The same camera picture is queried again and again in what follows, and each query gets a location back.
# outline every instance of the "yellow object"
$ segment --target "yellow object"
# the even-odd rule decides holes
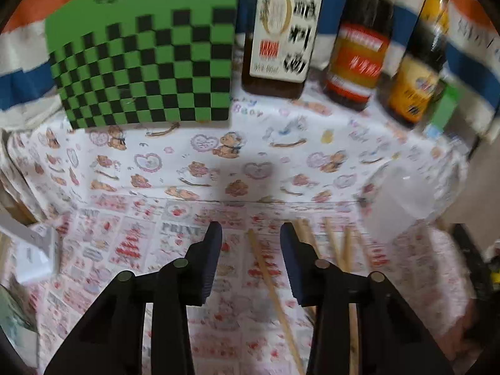
[[[439,82],[439,75],[429,66],[407,54],[392,86],[389,106],[400,116],[418,122]]]
[[[425,0],[418,19],[437,25],[446,34],[449,27],[448,0]]]
[[[321,136],[321,143],[331,144],[332,142],[333,142],[333,131],[331,129],[327,129]]]
[[[500,283],[500,272],[492,272],[493,283]]]

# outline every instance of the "glass bottle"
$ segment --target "glass bottle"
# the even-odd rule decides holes
[[[313,52],[322,0],[251,0],[242,86],[253,94],[298,98]]]
[[[420,121],[438,86],[447,33],[448,0],[425,0],[388,100],[389,112],[405,126]]]
[[[323,83],[333,101],[357,111],[372,96],[393,30],[393,0],[346,0]]]

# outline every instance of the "green card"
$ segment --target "green card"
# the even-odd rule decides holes
[[[46,19],[73,128],[227,120],[238,0],[71,0]]]

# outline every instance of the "tablecloth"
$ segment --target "tablecloth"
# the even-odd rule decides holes
[[[335,263],[324,233],[324,216],[332,218],[339,242],[346,224],[356,224],[363,232],[354,202],[220,203],[104,193],[78,211],[62,214],[52,222],[62,235],[61,274],[25,289],[25,307],[36,311],[39,373],[118,272],[154,272],[182,257],[191,243],[203,238],[211,220],[223,227],[212,294],[203,307],[187,308],[196,373],[298,373],[246,232],[253,228],[257,233],[306,365],[313,328],[292,296],[278,232],[287,219],[309,219],[321,257]],[[446,233],[425,224],[412,230],[387,243],[374,242],[365,233],[355,235],[352,270],[363,275],[374,268],[384,272],[440,341],[464,316],[468,284]],[[4,283],[12,282],[9,273],[14,264],[14,258],[10,259]],[[144,374],[151,371],[151,320],[152,307],[148,305],[142,349]]]
[[[37,311],[42,372],[57,347],[121,270],[153,272],[181,257],[219,221],[224,243],[207,304],[189,308],[197,373],[297,373],[246,239],[258,237],[304,362],[312,325],[289,289],[278,230],[308,218],[322,257],[332,257],[321,218],[363,233],[354,272],[384,271],[439,339],[464,315],[469,293],[445,233],[417,225],[391,242],[370,239],[356,201],[369,205],[383,167],[396,161],[437,185],[437,208],[457,195],[466,162],[389,118],[374,97],[354,113],[308,81],[299,100],[247,94],[232,84],[227,122],[155,123],[71,130],[64,113],[12,133],[0,148],[0,180],[62,236],[62,273],[28,288]],[[144,373],[151,340],[148,307]]]
[[[55,216],[103,193],[352,201],[392,159],[441,181],[444,191],[452,190],[449,199],[465,178],[466,161],[444,139],[425,139],[399,126],[376,98],[354,113],[329,101],[314,81],[307,82],[299,100],[255,96],[241,89],[237,74],[227,122],[72,130],[61,112],[35,130],[13,133],[0,148],[7,182],[19,186],[17,192],[37,216],[39,209]]]

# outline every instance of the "striped fabric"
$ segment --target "striped fabric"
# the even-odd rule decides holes
[[[0,111],[47,106],[40,97],[53,87],[47,65],[43,19],[69,0],[23,0],[0,35]],[[239,0],[237,41],[247,27],[249,0]],[[324,68],[332,51],[345,0],[323,0],[312,64]],[[417,21],[423,0],[396,0],[394,30],[384,71],[394,75]],[[493,141],[500,131],[500,37],[476,0],[451,0],[446,75],[462,91],[460,111],[479,135]]]

